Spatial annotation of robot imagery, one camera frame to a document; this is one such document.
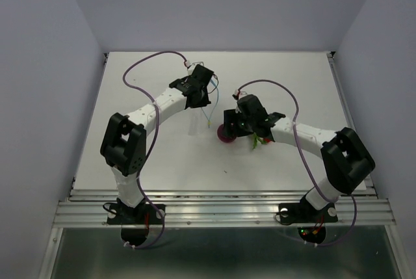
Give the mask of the white daikon radish with leaves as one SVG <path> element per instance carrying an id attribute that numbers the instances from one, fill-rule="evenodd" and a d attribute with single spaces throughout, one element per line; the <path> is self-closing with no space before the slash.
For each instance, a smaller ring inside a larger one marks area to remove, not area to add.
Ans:
<path id="1" fill-rule="evenodd" d="M 255 150 L 259 144 L 263 144 L 263 139 L 259 137 L 256 133 L 252 134 L 253 144 L 252 150 Z"/>

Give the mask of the purple red onion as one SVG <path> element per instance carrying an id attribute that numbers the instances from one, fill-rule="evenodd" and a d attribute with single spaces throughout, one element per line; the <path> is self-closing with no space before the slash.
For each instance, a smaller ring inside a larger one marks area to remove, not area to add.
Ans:
<path id="1" fill-rule="evenodd" d="M 221 124 L 216 130 L 217 137 L 220 141 L 224 143 L 231 143 L 236 139 L 236 136 L 227 136 L 226 130 L 223 124 Z"/>

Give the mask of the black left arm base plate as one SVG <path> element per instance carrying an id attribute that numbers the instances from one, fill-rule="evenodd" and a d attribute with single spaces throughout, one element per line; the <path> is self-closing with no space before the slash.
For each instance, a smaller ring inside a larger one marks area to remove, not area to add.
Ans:
<path id="1" fill-rule="evenodd" d="M 161 225 L 162 218 L 158 211 L 145 202 L 135 208 L 123 203 L 106 202 L 103 209 L 107 212 L 108 225 Z"/>

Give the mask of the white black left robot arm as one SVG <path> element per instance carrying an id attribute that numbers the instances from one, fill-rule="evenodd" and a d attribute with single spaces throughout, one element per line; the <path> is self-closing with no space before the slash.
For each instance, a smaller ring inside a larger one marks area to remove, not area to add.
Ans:
<path id="1" fill-rule="evenodd" d="M 100 154 L 112 170 L 118 189 L 122 215 L 131 223 L 144 218 L 144 196 L 137 184 L 147 155 L 146 139 L 157 135 L 159 126 L 169 117 L 186 109 L 209 105 L 208 85 L 215 73 L 201 64 L 190 68 L 188 75 L 176 79 L 157 98 L 131 113 L 113 114 L 107 125 Z"/>

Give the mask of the clear zip top bag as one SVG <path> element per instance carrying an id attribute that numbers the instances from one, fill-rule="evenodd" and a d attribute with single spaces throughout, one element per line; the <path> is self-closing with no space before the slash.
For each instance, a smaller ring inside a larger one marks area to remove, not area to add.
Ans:
<path id="1" fill-rule="evenodd" d="M 190 136 L 196 136 L 202 133 L 203 130 L 208 129 L 210 130 L 212 126 L 212 118 L 213 114 L 218 106 L 218 102 L 220 100 L 220 91 L 219 91 L 219 79 L 217 75 L 213 75 L 213 79 L 210 81 L 210 83 L 213 86 L 213 89 L 209 91 L 209 94 L 212 94 L 213 92 L 216 93 L 216 98 L 214 105 L 211 107 L 209 113 L 207 113 L 207 110 L 204 108 L 201 108 L 200 110 L 192 111 L 190 114 L 190 125 L 188 129 L 188 135 Z"/>

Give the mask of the aluminium front frame rails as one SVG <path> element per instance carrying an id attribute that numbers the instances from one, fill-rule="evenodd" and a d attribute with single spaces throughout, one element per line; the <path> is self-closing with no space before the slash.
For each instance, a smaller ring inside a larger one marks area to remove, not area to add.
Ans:
<path id="1" fill-rule="evenodd" d="M 277 227 L 278 206 L 297 202 L 302 191 L 150 191 L 155 204 L 166 206 L 167 228 Z M 106 228 L 105 202 L 116 198 L 114 190 L 76 190 L 57 206 L 55 228 Z M 358 226 L 388 226 L 396 220 L 390 203 L 379 199 L 372 189 L 356 196 L 357 207 L 348 197 L 335 205 L 338 224 L 347 226 L 357 214 Z"/>

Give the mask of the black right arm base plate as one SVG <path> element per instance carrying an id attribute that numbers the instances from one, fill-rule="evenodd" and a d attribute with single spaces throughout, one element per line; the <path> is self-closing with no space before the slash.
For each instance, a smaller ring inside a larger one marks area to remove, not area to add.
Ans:
<path id="1" fill-rule="evenodd" d="M 278 205 L 278 212 L 274 215 L 275 220 L 284 225 L 292 224 L 314 224 L 321 222 L 335 223 L 338 222 L 335 204 L 329 203 L 320 210 L 316 210 L 307 203 L 282 203 Z"/>

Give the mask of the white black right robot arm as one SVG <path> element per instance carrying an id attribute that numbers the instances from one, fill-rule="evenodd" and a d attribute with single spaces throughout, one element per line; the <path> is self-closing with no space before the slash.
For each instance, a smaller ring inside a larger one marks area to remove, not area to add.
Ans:
<path id="1" fill-rule="evenodd" d="M 349 127 L 340 131 L 298 124 L 284 114 L 268 113 L 257 96 L 237 100 L 237 107 L 224 111 L 218 138 L 233 142 L 239 137 L 256 135 L 263 140 L 295 146 L 303 162 L 303 151 L 322 159 L 326 178 L 313 180 L 314 187 L 299 205 L 303 219 L 315 220 L 322 209 L 357 186 L 375 169 L 376 163 L 358 134 Z"/>

